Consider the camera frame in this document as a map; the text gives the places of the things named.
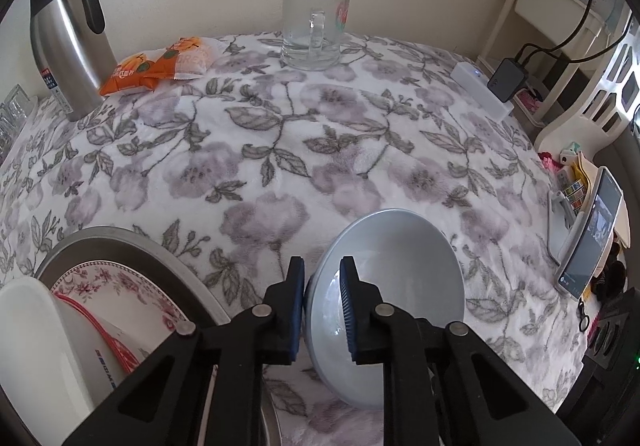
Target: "plastic bag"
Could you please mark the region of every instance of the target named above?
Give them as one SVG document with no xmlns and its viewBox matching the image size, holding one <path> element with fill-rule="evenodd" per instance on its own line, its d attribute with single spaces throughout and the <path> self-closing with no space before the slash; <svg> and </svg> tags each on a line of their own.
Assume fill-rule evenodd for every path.
<svg viewBox="0 0 640 446">
<path fill-rule="evenodd" d="M 206 74 L 227 44 L 214 38 L 180 38 L 151 65 L 147 76 L 157 79 L 191 80 Z"/>
<path fill-rule="evenodd" d="M 153 90 L 158 80 L 148 76 L 155 61 L 164 54 L 163 49 L 144 51 L 124 58 L 113 71 L 111 77 L 100 89 L 101 96 L 108 96 L 126 90 L 127 94 Z"/>
</svg>

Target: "screw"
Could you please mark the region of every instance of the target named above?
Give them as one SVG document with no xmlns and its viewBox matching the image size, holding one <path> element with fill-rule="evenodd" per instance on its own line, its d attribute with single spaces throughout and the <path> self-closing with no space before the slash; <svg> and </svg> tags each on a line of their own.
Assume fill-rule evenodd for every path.
<svg viewBox="0 0 640 446">
<path fill-rule="evenodd" d="M 376 305 L 376 314 L 378 316 L 391 316 L 394 312 L 393 306 L 388 303 Z"/>
<path fill-rule="evenodd" d="M 192 321 L 178 321 L 175 324 L 175 331 L 180 336 L 191 336 L 196 331 L 196 324 Z"/>
<path fill-rule="evenodd" d="M 271 314 L 271 307 L 265 303 L 261 303 L 260 305 L 256 305 L 253 309 L 251 309 L 251 312 L 258 318 L 264 318 L 265 316 Z"/>
<path fill-rule="evenodd" d="M 469 334 L 469 327 L 462 323 L 462 321 L 454 321 L 449 325 L 449 332 L 454 336 L 466 336 Z"/>
</svg>

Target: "power adapter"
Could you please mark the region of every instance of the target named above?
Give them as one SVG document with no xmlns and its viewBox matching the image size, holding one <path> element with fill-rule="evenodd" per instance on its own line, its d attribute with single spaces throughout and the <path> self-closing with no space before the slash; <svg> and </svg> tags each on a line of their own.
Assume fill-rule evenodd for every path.
<svg viewBox="0 0 640 446">
<path fill-rule="evenodd" d="M 506 103 L 522 88 L 528 77 L 529 71 L 514 58 L 505 58 L 486 86 L 501 102 Z"/>
</svg>

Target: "phone screen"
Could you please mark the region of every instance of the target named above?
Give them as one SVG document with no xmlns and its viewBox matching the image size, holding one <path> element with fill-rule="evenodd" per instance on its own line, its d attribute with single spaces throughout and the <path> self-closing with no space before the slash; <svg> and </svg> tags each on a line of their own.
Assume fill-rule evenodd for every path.
<svg viewBox="0 0 640 446">
<path fill-rule="evenodd" d="M 607 245 L 622 193 L 610 173 L 604 171 L 596 191 L 593 207 L 574 253 L 558 279 L 573 296 L 580 295 L 591 279 Z"/>
</svg>

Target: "orange plastic packaging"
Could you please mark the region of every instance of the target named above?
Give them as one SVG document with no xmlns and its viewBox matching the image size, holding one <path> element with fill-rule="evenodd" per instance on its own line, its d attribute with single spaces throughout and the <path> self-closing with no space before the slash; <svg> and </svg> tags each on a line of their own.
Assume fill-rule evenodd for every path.
<svg viewBox="0 0 640 446">
<path fill-rule="evenodd" d="M 214 38 L 180 38 L 151 65 L 146 76 L 161 80 L 200 78 L 222 56 L 227 45 Z"/>
<path fill-rule="evenodd" d="M 108 96 L 126 90 L 127 94 L 142 90 L 153 90 L 158 80 L 151 78 L 148 71 L 164 53 L 163 49 L 144 51 L 122 60 L 113 71 L 111 77 L 100 89 L 101 96 Z"/>
</svg>

